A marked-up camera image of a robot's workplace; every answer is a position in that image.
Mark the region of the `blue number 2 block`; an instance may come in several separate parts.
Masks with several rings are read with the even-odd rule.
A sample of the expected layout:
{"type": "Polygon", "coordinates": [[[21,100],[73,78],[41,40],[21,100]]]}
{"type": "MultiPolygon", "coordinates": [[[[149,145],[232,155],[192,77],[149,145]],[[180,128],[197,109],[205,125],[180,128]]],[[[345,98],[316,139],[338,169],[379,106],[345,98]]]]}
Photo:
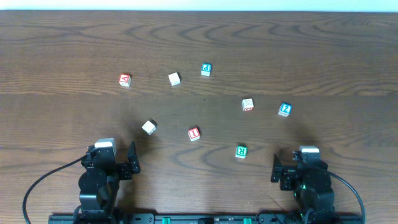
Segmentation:
{"type": "Polygon", "coordinates": [[[279,108],[278,115],[288,117],[291,114],[291,111],[292,111],[292,105],[287,103],[282,103],[279,108]]]}

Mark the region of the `red letter I block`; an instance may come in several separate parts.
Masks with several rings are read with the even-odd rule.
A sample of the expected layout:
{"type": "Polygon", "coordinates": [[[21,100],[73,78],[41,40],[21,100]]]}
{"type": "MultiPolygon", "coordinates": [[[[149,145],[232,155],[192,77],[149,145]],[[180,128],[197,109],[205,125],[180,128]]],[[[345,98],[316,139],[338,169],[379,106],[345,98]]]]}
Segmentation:
{"type": "Polygon", "coordinates": [[[200,131],[197,127],[188,130],[188,136],[191,141],[200,139],[200,131]]]}

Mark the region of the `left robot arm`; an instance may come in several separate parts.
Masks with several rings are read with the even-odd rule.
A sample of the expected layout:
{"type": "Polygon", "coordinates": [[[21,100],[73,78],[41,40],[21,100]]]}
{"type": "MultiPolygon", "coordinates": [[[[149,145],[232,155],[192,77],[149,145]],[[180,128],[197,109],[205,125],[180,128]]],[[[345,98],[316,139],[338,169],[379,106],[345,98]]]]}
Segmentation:
{"type": "Polygon", "coordinates": [[[127,161],[117,163],[114,139],[100,139],[88,146],[81,164],[86,172],[78,181],[80,206],[74,211],[73,223],[123,222],[123,212],[115,203],[120,181],[131,180],[141,171],[135,142],[129,146],[127,161]]]}

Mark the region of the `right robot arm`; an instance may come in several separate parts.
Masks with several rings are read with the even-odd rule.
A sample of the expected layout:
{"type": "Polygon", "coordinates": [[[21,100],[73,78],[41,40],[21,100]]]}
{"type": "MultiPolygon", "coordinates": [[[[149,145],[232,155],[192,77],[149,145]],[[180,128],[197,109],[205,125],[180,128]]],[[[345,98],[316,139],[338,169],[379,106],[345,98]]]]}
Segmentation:
{"type": "Polygon", "coordinates": [[[328,164],[320,159],[320,150],[304,146],[293,152],[296,166],[283,165],[273,158],[271,182],[279,183],[282,191],[291,191],[299,209],[289,212],[284,223],[321,223],[334,218],[334,191],[328,164]]]}

